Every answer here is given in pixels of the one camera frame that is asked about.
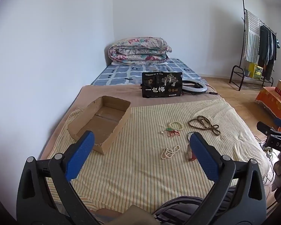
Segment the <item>striped hanging towel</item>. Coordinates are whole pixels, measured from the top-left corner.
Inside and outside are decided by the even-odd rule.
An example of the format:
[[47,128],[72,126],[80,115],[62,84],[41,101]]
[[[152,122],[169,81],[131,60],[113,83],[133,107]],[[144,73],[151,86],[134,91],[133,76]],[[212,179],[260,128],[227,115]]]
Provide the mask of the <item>striped hanging towel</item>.
[[245,11],[245,51],[247,62],[258,64],[260,43],[260,19],[250,11]]

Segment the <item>black clothes rack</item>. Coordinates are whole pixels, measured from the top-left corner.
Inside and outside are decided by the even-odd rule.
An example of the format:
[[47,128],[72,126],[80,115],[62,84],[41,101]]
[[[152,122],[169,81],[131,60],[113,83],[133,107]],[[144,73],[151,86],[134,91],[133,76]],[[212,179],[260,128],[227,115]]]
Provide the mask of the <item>black clothes rack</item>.
[[[253,79],[253,78],[249,77],[250,72],[248,71],[248,67],[249,67],[250,62],[247,62],[244,59],[244,51],[245,51],[245,11],[248,10],[245,7],[245,1],[242,1],[242,6],[243,6],[243,41],[242,41],[241,58],[240,58],[240,62],[238,64],[234,65],[231,69],[229,83],[236,86],[238,91],[240,91],[243,88],[259,89],[259,88],[262,88],[264,86],[273,86],[274,85],[273,75],[272,75],[271,80],[267,80],[263,76],[261,77],[260,80]],[[260,20],[260,26],[262,26],[262,25],[267,26],[262,20]]]

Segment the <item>brown bed blanket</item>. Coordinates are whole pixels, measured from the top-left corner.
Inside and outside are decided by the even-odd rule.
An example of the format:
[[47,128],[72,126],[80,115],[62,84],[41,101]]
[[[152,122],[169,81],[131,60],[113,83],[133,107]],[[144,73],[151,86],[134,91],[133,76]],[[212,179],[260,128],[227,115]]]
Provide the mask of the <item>brown bed blanket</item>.
[[97,98],[107,95],[115,98],[124,99],[131,102],[131,107],[139,106],[153,106],[160,104],[173,104],[173,103],[184,103],[184,102],[194,102],[194,101],[203,101],[203,100],[214,100],[220,99],[220,95],[215,94],[183,94],[179,97],[158,97],[158,98],[143,98],[141,93],[141,87],[139,85],[112,85],[112,86],[92,86],[87,85],[81,88],[78,96],[71,104],[69,109],[66,111],[64,116],[57,122],[56,127],[54,128],[53,134],[51,135],[48,143],[46,144],[40,160],[46,159],[50,152],[52,151],[55,141],[59,133],[61,132],[62,127],[64,126],[65,121],[69,117],[70,113],[73,112],[76,108],[85,108],[91,102]]

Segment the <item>folded floral quilt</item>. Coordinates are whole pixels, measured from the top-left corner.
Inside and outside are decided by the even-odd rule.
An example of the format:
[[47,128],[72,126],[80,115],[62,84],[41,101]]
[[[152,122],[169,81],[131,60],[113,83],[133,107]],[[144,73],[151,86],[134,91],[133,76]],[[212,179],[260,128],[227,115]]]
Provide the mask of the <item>folded floral quilt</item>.
[[113,43],[109,58],[125,65],[161,64],[168,60],[172,48],[159,37],[125,38]]

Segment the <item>dark striped cloth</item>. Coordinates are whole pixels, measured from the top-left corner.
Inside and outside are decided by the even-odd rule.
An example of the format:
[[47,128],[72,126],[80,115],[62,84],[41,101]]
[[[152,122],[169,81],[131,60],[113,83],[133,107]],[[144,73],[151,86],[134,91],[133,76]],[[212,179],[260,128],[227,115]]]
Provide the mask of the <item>dark striped cloth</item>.
[[174,198],[153,212],[159,224],[184,224],[203,202],[196,196]]

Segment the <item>dark hanging clothes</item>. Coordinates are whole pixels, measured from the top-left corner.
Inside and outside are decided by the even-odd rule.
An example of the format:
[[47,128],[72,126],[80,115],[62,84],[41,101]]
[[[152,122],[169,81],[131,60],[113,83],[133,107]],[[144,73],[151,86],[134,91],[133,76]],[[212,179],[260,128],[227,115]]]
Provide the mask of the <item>dark hanging clothes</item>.
[[258,66],[263,68],[262,76],[267,80],[271,80],[272,78],[274,64],[277,60],[277,50],[276,33],[266,25],[262,25],[260,27]]

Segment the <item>black snack bag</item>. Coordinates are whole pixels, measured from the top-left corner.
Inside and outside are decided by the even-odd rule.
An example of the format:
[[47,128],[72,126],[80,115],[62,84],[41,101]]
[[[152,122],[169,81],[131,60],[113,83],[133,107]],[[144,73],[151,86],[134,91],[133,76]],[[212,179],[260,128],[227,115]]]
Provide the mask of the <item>black snack bag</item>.
[[141,91],[144,98],[168,98],[181,95],[181,72],[143,72],[141,79]]

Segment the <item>open cardboard box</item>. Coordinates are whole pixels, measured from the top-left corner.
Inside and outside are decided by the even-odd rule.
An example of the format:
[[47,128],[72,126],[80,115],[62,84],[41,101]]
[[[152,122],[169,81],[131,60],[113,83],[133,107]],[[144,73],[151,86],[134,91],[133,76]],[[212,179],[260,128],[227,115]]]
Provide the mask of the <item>open cardboard box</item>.
[[74,140],[80,139],[85,131],[92,131],[95,138],[93,149],[106,155],[130,114],[130,101],[104,95],[83,109],[67,130]]

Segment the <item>red strap wristwatch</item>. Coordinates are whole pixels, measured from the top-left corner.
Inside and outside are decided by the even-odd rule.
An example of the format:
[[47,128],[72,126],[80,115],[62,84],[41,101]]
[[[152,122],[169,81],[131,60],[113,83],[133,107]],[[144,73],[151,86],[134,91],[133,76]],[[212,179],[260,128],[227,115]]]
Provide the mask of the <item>red strap wristwatch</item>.
[[192,151],[190,144],[187,145],[187,159],[188,159],[188,161],[196,160],[196,156],[195,156],[194,152]]

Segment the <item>striped yellow towel blanket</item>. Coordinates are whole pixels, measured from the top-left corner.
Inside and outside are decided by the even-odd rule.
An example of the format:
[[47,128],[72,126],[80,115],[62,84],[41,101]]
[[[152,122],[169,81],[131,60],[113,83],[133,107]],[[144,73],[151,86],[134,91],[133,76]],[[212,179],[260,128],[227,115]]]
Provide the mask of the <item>striped yellow towel blanket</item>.
[[[93,211],[124,212],[136,205],[153,212],[179,196],[204,198],[211,187],[197,161],[187,159],[187,122],[205,116],[220,135],[205,130],[203,138],[235,161],[257,160],[262,176],[270,162],[248,126],[224,99],[134,107],[105,155],[92,151],[71,184]],[[160,132],[172,128],[180,136]]]

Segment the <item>yellow box on rack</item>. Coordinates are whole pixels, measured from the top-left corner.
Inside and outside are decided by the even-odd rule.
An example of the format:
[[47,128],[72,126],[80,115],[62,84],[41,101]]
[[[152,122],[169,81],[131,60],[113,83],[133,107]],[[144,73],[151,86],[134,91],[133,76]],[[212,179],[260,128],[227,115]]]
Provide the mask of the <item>yellow box on rack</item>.
[[260,80],[263,73],[263,67],[251,62],[249,63],[248,71],[250,72],[250,78]]

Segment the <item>orange cloth covered stool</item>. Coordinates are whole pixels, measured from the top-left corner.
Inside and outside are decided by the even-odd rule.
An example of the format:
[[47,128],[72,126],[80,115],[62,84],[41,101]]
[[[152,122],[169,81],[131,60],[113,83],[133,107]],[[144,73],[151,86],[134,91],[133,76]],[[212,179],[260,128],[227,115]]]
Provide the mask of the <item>orange cloth covered stool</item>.
[[275,91],[275,87],[263,87],[255,101],[263,104],[274,116],[281,119],[281,95]]

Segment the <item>blue checked bed sheet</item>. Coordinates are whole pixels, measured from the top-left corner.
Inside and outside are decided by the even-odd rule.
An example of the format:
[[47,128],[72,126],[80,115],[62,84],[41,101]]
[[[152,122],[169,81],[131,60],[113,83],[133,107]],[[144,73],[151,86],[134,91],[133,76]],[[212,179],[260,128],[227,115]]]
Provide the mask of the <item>blue checked bed sheet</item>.
[[170,58],[164,64],[150,65],[109,65],[103,72],[93,81],[94,86],[106,85],[131,85],[141,84],[141,76],[143,72],[181,72],[184,80],[195,79],[202,83],[207,81],[201,78],[196,72],[190,69],[186,64],[177,58]]

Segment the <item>green jade red-cord pendant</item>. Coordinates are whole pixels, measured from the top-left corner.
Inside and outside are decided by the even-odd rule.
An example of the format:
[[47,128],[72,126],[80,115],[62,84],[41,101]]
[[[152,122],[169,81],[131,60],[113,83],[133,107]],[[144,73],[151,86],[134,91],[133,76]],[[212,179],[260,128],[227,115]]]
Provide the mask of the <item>green jade red-cord pendant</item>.
[[167,128],[160,132],[162,135],[166,134],[168,137],[180,136],[180,132],[178,130],[173,130],[172,128]]

